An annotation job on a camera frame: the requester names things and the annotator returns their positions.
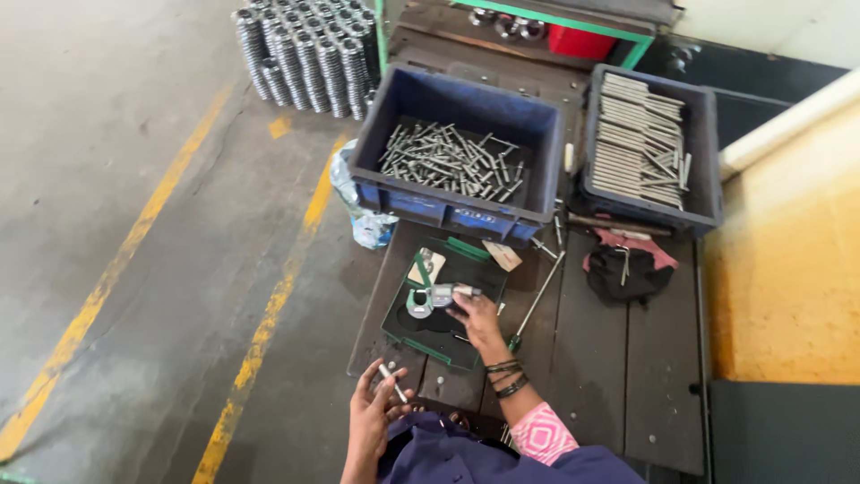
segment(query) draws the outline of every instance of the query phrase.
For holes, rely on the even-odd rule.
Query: wrist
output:
[[[341,484],[365,484],[376,481],[378,462],[373,456],[355,456],[347,451]]]
[[[478,353],[481,354],[481,360],[483,361],[484,366],[492,366],[494,364],[513,360],[513,353],[511,353],[507,348],[505,340],[501,338],[501,335],[499,335],[498,338],[494,338],[486,344],[482,344],[477,347],[477,350]]]

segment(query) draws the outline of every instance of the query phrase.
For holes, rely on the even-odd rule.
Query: green metal frame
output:
[[[653,35],[634,34],[633,32],[627,32],[626,30],[620,30],[618,28],[605,27],[602,25],[595,25],[593,23],[583,22],[580,20],[573,20],[565,17],[553,16],[550,14],[536,12],[534,10],[521,9],[519,7],[505,5],[504,3],[489,2],[488,0],[457,0],[457,3],[462,3],[463,5],[469,5],[471,7],[495,10],[497,12],[503,12],[512,16],[521,16],[547,23],[554,23],[563,27],[585,30],[586,32],[591,32],[592,34],[609,35],[610,37],[615,37],[616,39],[630,40],[632,42],[635,42],[635,45],[632,49],[630,49],[630,52],[627,54],[627,57],[625,57],[624,61],[621,63],[621,67],[623,67],[624,69],[633,69],[634,67],[636,67],[636,64],[639,62],[639,59],[641,59],[642,56],[645,55],[645,51],[648,50],[648,47],[651,46],[651,42],[654,41]],[[379,68],[381,72],[385,72],[385,67],[388,65],[388,35],[385,32],[385,0],[375,0],[375,4],[377,17],[377,39],[379,46]]]

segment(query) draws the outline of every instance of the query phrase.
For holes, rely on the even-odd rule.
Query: pink patterned sleeve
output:
[[[580,446],[547,402],[532,408],[511,429],[511,435],[522,455],[548,466]]]

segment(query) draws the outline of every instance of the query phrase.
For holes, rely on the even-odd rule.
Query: card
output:
[[[513,249],[507,245],[496,244],[495,242],[488,242],[486,240],[482,240],[482,242],[484,243],[484,246],[487,247],[487,251],[489,251],[490,255],[495,259],[495,262],[499,263],[502,269],[510,272],[523,263],[523,259],[519,258],[517,252],[514,252]]]
[[[439,275],[439,271],[442,270],[442,266],[445,265],[445,256],[437,254],[426,247],[421,248],[420,254],[421,258],[424,260],[424,270],[427,271],[430,283],[433,284],[436,282],[436,276]],[[421,273],[418,271],[418,263],[412,264],[412,269],[409,270],[408,278],[412,281],[418,282],[422,286],[424,285],[424,279],[421,278]]]

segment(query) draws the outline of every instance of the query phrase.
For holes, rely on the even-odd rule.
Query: dark blue plastic crate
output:
[[[481,136],[493,133],[531,152],[524,159],[524,183],[506,203],[398,180],[379,173],[385,144],[403,116],[426,126],[454,123]],[[552,221],[562,160],[564,116],[561,108],[535,97],[391,65],[349,159],[359,204],[406,220],[437,226],[479,239],[524,247]]]

